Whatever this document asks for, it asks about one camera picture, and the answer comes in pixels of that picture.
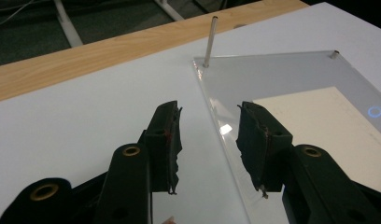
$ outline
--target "paper sheet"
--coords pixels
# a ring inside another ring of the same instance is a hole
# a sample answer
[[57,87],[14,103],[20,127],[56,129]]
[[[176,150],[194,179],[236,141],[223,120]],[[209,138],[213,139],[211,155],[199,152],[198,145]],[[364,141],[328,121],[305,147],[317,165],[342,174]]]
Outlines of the paper sheet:
[[255,100],[293,135],[328,151],[350,179],[381,192],[381,133],[335,87]]

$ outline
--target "transparent plastic panel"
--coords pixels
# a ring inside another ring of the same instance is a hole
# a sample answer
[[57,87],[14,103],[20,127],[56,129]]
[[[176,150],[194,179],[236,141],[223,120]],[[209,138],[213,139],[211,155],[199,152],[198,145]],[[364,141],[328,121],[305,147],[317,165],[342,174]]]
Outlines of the transparent plastic panel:
[[[373,141],[381,146],[381,93],[335,50],[212,57],[208,68],[204,68],[204,62],[204,57],[194,58],[196,76],[210,106],[212,118],[217,126],[251,223],[288,223],[288,221],[282,206],[281,193],[270,193],[268,200],[263,199],[261,192],[257,192],[252,186],[250,177],[241,162],[241,154],[237,149],[235,140],[238,135],[240,119],[238,105],[242,104],[243,101],[274,102],[274,100],[279,99],[277,102],[280,102],[280,100],[286,101],[287,98],[282,98],[284,96],[291,100],[295,99],[294,102],[299,103],[296,101],[296,99],[302,99],[296,98],[299,97],[297,95],[299,93],[313,92],[315,94],[315,91],[318,90],[332,90],[334,88],[335,92],[340,92],[339,94],[343,96],[342,101],[338,104],[339,110],[344,110],[343,108],[346,106],[350,108],[350,105],[351,108],[354,107],[360,116],[352,117],[361,120],[357,122],[361,124],[360,129],[370,130],[367,134],[373,138],[378,136],[379,139]],[[324,105],[318,98],[315,101],[309,99],[308,104],[311,106]],[[346,110],[348,111],[345,113],[355,114],[354,111],[349,112],[347,107]],[[303,122],[307,123],[307,119],[324,120],[334,118],[332,116],[339,116],[340,113],[336,113],[335,110],[337,108],[330,108],[327,113],[322,115],[304,116]],[[349,125],[351,127],[347,127],[347,124],[344,122],[343,125],[345,126],[341,127],[340,130],[344,128],[351,137],[354,127],[352,127],[351,122]],[[374,160],[374,158],[363,159],[366,161]],[[376,166],[371,169],[381,169],[378,165]],[[377,185],[374,184],[370,186],[381,191],[381,181],[377,184],[380,185],[378,188],[375,188]]]

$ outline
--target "cable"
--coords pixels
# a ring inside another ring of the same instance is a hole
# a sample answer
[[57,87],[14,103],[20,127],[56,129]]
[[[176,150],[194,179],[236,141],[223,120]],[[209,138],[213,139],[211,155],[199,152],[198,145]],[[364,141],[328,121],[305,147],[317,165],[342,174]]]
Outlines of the cable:
[[[49,0],[40,0],[40,1],[36,1],[34,2],[35,3],[41,3],[41,2],[48,2]],[[3,12],[3,11],[9,11],[9,10],[13,10],[15,8],[18,8],[18,7],[23,7],[24,4],[21,4],[21,5],[17,5],[17,6],[13,6],[13,7],[4,7],[4,8],[0,8],[0,12]]]
[[15,11],[12,15],[10,15],[8,18],[6,18],[5,20],[1,21],[0,22],[0,25],[4,24],[5,22],[9,21],[10,19],[12,19],[14,16],[16,16],[16,14],[18,14],[20,11],[22,11],[25,7],[33,4],[35,0],[30,0],[28,3],[22,5],[22,7],[20,7],[17,11]]

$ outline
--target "wooden surface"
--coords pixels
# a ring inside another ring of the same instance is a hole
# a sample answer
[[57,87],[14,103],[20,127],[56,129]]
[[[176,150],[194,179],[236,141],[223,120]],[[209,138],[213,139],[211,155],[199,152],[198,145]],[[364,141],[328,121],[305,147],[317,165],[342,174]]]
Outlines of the wooden surface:
[[206,37],[213,16],[219,17],[217,33],[220,33],[303,7],[307,4],[298,0],[262,0],[2,65],[0,101]]

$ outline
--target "circular blue led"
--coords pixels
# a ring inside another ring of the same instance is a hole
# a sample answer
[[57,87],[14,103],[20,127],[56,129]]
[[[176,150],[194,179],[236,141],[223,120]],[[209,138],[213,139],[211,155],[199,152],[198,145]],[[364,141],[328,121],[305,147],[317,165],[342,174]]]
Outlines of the circular blue led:
[[374,119],[379,118],[381,116],[381,107],[377,105],[371,106],[368,109],[368,115]]

